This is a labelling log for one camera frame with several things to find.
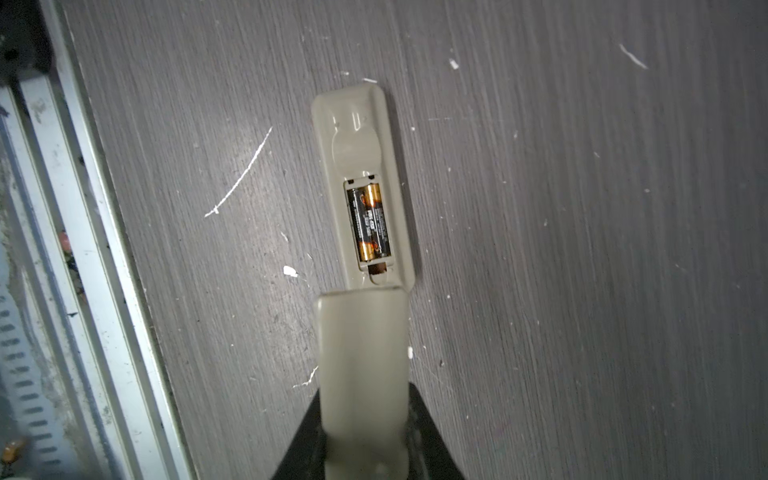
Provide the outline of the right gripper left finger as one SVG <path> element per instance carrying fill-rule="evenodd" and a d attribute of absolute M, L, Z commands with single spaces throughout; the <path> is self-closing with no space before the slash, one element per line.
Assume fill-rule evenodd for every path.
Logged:
<path fill-rule="evenodd" d="M 279 463 L 272 480 L 323 480 L 326 434 L 322 427 L 320 391 L 310 405 Z"/>

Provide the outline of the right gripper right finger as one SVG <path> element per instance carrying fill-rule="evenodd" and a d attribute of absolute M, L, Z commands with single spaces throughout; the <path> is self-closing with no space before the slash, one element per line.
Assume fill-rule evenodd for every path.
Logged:
<path fill-rule="evenodd" d="M 406 446 L 409 479 L 464 479 L 417 386 L 409 384 Z"/>

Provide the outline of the remote battery cover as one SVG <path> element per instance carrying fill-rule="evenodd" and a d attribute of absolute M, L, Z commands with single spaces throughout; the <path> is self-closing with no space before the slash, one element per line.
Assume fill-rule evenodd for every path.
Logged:
<path fill-rule="evenodd" d="M 326 477 L 407 478 L 407 292 L 328 293 L 316 301 L 315 314 Z"/>

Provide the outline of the black gold battery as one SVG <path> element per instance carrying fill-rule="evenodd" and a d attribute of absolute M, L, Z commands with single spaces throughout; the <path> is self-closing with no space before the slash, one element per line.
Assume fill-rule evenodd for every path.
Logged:
<path fill-rule="evenodd" d="M 371 259 L 386 258 L 392 253 L 384 214 L 383 200 L 377 183 L 370 183 L 363 189 L 362 201 L 366 208 L 365 233 L 367 250 Z"/>
<path fill-rule="evenodd" d="M 365 194 L 360 188 L 350 189 L 347 191 L 347 197 L 358 245 L 359 261 L 372 261 L 376 258 L 376 249 L 372 239 L 369 207 L 365 203 Z"/>

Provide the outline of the white remote control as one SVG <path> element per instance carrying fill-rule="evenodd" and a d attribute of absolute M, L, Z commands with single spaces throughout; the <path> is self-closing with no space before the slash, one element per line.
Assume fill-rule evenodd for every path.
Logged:
<path fill-rule="evenodd" d="M 411 291 L 415 266 L 384 91 L 363 83 L 318 95 L 311 117 L 346 286 Z M 360 262 L 347 191 L 380 187 L 391 255 Z"/>

